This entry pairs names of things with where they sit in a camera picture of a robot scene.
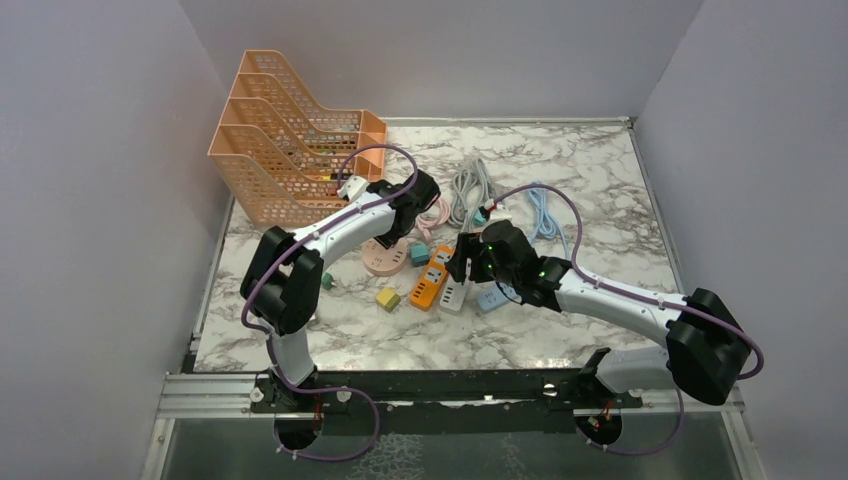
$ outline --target gray wall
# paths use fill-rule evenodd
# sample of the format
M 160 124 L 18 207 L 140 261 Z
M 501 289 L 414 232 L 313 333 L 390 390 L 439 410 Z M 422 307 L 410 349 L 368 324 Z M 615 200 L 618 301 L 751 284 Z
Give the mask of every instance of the gray wall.
M 320 102 L 385 116 L 637 115 L 700 0 L 180 0 L 224 85 L 283 52 Z
M 0 478 L 138 478 L 226 189 L 175 0 L 0 15 Z
M 691 289 L 766 353 L 743 384 L 771 479 L 848 459 L 848 3 L 705 0 L 637 123 Z

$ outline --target blue power strip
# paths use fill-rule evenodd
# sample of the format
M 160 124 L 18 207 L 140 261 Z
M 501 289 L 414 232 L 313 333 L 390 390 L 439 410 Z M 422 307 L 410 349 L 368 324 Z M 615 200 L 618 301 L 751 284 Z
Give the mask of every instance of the blue power strip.
M 521 301 L 521 297 L 515 293 L 515 290 L 512 289 L 509 285 L 501 285 L 504 292 L 509 295 L 516 302 Z M 505 297 L 500 290 L 498 290 L 497 285 L 492 285 L 491 287 L 483 290 L 479 294 L 477 294 L 477 305 L 480 307 L 480 311 L 483 313 L 489 313 L 492 310 L 496 310 L 507 303 L 509 303 L 509 298 Z

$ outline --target round pink power strip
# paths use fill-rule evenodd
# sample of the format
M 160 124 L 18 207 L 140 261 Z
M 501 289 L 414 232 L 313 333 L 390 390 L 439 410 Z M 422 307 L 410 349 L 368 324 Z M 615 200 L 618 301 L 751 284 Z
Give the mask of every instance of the round pink power strip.
M 362 263 L 365 269 L 378 277 L 391 277 L 403 269 L 409 256 L 409 242 L 398 240 L 394 247 L 386 250 L 373 238 L 362 244 Z

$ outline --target marble surface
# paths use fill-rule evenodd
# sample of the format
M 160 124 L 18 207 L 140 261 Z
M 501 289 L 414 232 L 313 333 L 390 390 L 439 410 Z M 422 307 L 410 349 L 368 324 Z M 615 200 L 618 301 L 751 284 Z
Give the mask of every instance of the marble surface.
M 584 267 L 614 280 L 662 292 L 676 290 L 665 246 L 627 130 L 620 126 L 396 127 L 392 143 L 406 148 L 436 178 L 448 200 L 450 179 L 464 162 L 482 158 L 498 193 L 541 180 L 561 188 L 580 208 L 585 233 L 579 250 Z M 387 156 L 387 178 L 396 182 L 409 167 Z M 530 232 L 533 209 L 522 195 L 506 200 L 511 220 Z M 569 244 L 574 217 L 559 200 L 551 211 L 564 225 Z M 239 323 L 242 275 L 261 237 L 236 205 L 224 244 L 195 370 L 260 370 L 268 366 L 264 338 Z M 433 232 L 435 245 L 453 246 L 457 231 Z M 413 237 L 419 236 L 413 231 Z M 538 240 L 540 254 L 563 256 L 559 240 Z M 599 347 L 637 348 L 650 342 L 635 333 L 583 315 L 562 315 L 509 304 L 483 315 L 473 286 L 461 315 L 434 307 L 422 312 L 409 293 L 424 267 L 411 264 L 387 278 L 370 275 L 358 251 L 330 266 L 337 286 L 322 290 L 310 322 L 309 347 L 316 364 L 341 369 L 469 369 L 580 366 Z M 374 297 L 384 286 L 402 300 L 392 313 Z

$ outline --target white power strip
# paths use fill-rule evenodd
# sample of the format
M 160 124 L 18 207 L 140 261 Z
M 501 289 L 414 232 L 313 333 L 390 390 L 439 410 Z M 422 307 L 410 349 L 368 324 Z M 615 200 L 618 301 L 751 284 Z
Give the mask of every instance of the white power strip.
M 445 289 L 442 290 L 442 297 L 439 299 L 439 310 L 451 315 L 459 315 L 462 304 L 465 302 L 465 295 L 468 293 L 469 283 L 456 283 L 448 276 Z

